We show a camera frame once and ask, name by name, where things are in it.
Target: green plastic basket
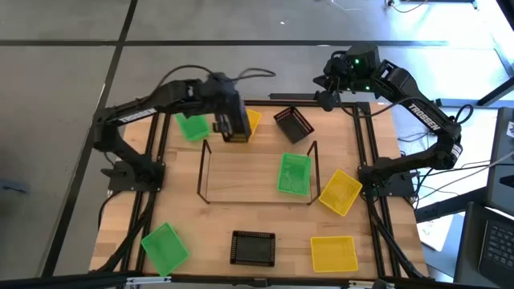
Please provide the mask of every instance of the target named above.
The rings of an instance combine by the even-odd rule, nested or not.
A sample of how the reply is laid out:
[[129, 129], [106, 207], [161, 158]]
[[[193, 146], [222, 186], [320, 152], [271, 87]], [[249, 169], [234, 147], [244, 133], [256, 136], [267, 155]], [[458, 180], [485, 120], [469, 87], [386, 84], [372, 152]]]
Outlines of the green plastic basket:
[[144, 237], [141, 245], [160, 276], [167, 276], [190, 256], [167, 222]]
[[209, 124], [205, 116], [190, 116], [187, 118], [183, 113], [175, 115], [175, 119], [180, 126], [182, 134], [188, 141], [200, 140], [205, 136], [209, 136]]
[[279, 183], [280, 192], [299, 195], [310, 194], [311, 158], [304, 155], [285, 153], [280, 164]]

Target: black wire frame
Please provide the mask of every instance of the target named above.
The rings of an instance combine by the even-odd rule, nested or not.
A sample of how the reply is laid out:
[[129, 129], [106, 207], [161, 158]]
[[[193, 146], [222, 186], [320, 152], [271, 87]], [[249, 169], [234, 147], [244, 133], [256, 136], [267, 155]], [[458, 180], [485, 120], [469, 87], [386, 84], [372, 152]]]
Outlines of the black wire frame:
[[[309, 189], [309, 195], [311, 196], [311, 200], [306, 202], [306, 203], [298, 203], [298, 202], [268, 202], [268, 201], [253, 201], [251, 202], [251, 204], [270, 204], [270, 203], [273, 203], [273, 204], [284, 204], [284, 205], [307, 205], [307, 206], [310, 206], [313, 202], [315, 202], [320, 196], [321, 196], [321, 185], [320, 185], [320, 165], [319, 165], [319, 161], [318, 161], [318, 142], [317, 140], [314, 140], [311, 144], [311, 146], [309, 147], [308, 151], [307, 151], [307, 156], [310, 157], [311, 156], [311, 152], [314, 151], [314, 177], [316, 178], [316, 195], [314, 197], [312, 197], [312, 189]], [[209, 157], [209, 160], [207, 161], [207, 168], [204, 167], [204, 164], [205, 164], [205, 159], [207, 157], [207, 153], [208, 153], [208, 157]], [[209, 205], [211, 202], [213, 203], [243, 203], [243, 204], [248, 204], [249, 202], [247, 201], [209, 201], [207, 200], [207, 192], [206, 192], [206, 195], [202, 195], [202, 184], [203, 182], [205, 182], [206, 184], [208, 183], [208, 179], [209, 179], [209, 167], [210, 167], [210, 155], [212, 154], [212, 150], [210, 150], [210, 146], [209, 146], [209, 142], [207, 140], [203, 140], [202, 142], [202, 155], [200, 156], [200, 169], [199, 169], [199, 172], [198, 172], [198, 185], [197, 185], [197, 190], [196, 190], [196, 194], [207, 204]], [[207, 177], [203, 177], [203, 173], [204, 173], [204, 169], [206, 169], [207, 171]]]

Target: wooden table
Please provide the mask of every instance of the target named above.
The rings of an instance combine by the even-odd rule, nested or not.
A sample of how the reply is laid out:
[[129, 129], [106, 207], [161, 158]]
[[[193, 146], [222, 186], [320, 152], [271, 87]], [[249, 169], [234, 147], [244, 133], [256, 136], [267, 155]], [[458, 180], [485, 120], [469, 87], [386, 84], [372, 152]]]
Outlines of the wooden table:
[[[360, 164], [353, 119], [340, 109], [324, 112], [321, 108], [300, 107], [300, 112], [315, 132], [297, 144], [290, 144], [279, 130], [273, 116], [284, 107], [247, 107], [263, 114], [249, 144], [226, 144], [219, 134], [208, 137], [213, 156], [210, 161], [209, 193], [217, 200], [234, 197], [247, 201], [283, 201], [294, 196], [278, 193], [276, 180], [282, 153], [305, 154], [314, 140], [318, 143], [321, 189], [336, 169], [357, 178]], [[372, 112], [383, 108], [371, 104]], [[361, 120], [368, 163], [373, 163], [365, 121]], [[145, 149], [150, 119], [128, 125], [124, 139], [137, 151]], [[373, 118], [379, 155], [399, 157], [400, 152], [390, 111]], [[160, 136], [161, 124], [157, 129]], [[153, 155], [157, 153], [158, 138]], [[177, 275], [252, 276], [288, 278], [375, 279], [377, 268], [365, 202], [359, 197], [345, 217], [333, 213], [319, 201], [303, 204], [211, 203], [197, 195], [202, 142], [188, 142], [172, 119], [165, 149], [165, 180], [157, 195], [152, 230], [168, 222], [190, 252], [190, 257], [173, 273]], [[134, 192], [122, 193], [105, 207], [104, 216], [90, 268], [104, 264], [127, 233]], [[412, 208], [405, 200], [389, 197], [394, 237], [409, 260], [427, 275], [422, 246]], [[230, 241], [233, 230], [276, 233], [275, 267], [230, 265]], [[310, 238], [315, 236], [353, 236], [359, 270], [346, 273], [315, 273], [312, 269]], [[135, 268], [134, 246], [129, 269]], [[385, 272], [392, 275], [389, 252], [381, 241]], [[156, 274], [146, 259], [144, 272]]]

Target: laptop keyboard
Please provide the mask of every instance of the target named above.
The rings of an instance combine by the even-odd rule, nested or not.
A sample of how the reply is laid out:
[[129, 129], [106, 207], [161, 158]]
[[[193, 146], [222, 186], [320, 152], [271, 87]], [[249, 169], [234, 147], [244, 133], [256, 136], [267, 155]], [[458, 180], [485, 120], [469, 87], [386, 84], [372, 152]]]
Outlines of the laptop keyboard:
[[485, 258], [514, 269], [514, 232], [496, 224], [488, 226], [488, 229]]

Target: plastic basket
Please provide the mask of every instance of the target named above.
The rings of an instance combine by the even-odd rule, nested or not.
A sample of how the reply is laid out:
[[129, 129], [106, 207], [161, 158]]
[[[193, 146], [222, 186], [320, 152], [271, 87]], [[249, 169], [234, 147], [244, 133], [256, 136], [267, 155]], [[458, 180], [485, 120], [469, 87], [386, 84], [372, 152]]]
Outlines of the plastic basket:
[[291, 106], [273, 116], [280, 129], [285, 133], [291, 143], [295, 144], [314, 132], [314, 128], [309, 124], [298, 108]]
[[167, 276], [190, 256], [167, 222], [144, 237], [141, 245], [160, 276]]
[[200, 140], [209, 136], [209, 124], [205, 116], [190, 116], [186, 118], [183, 113], [175, 115], [182, 134], [188, 141]]
[[232, 232], [230, 264], [273, 267], [275, 265], [275, 234]]
[[259, 125], [260, 118], [263, 116], [263, 114], [260, 112], [251, 110], [251, 109], [247, 109], [247, 115], [248, 115], [248, 122], [250, 122], [250, 130], [251, 130], [250, 139], [248, 140], [248, 141], [250, 141], [251, 138], [254, 136], [255, 129], [257, 128], [257, 125]]
[[284, 193], [310, 194], [311, 158], [285, 153], [280, 164], [277, 189]]
[[357, 271], [357, 254], [353, 238], [312, 237], [312, 266], [316, 273]]
[[361, 189], [362, 184], [359, 181], [338, 169], [323, 189], [320, 201], [334, 212], [345, 216]]

